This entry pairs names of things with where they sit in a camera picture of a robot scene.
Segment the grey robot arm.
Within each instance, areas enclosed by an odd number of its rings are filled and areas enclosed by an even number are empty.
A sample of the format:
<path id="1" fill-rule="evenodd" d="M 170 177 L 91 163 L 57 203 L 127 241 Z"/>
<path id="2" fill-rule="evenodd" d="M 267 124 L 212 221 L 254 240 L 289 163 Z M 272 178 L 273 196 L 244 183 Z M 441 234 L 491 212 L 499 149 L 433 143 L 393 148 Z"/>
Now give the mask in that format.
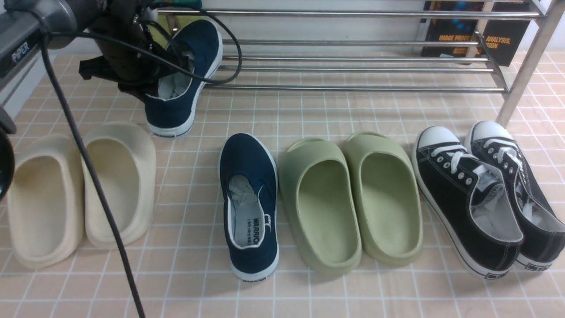
<path id="1" fill-rule="evenodd" d="M 42 48 L 75 38 L 95 40 L 102 55 L 79 65 L 84 80 L 100 78 L 135 96 L 164 76 L 189 70 L 178 44 L 153 17 L 159 0 L 6 0 L 1 14 L 1 87 Z"/>

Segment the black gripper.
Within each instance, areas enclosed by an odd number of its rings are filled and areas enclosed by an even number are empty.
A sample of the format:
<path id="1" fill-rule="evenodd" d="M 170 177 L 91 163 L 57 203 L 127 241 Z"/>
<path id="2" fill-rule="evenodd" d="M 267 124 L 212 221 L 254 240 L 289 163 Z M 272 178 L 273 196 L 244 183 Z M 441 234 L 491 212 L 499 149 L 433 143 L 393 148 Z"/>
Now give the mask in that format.
<path id="1" fill-rule="evenodd" d="M 79 63 L 83 80 L 99 78 L 115 82 L 121 92 L 137 99 L 143 99 L 146 94 L 157 94 L 159 81 L 176 69 L 153 61 L 121 42 L 147 50 L 177 66 L 186 66 L 186 58 L 178 44 L 170 44 L 165 49 L 150 34 L 149 27 L 154 27 L 167 41 L 172 40 L 157 23 L 157 12 L 148 8 L 151 4 L 151 0 L 109 0 L 105 12 L 87 30 L 112 41 L 95 40 L 102 55 Z"/>

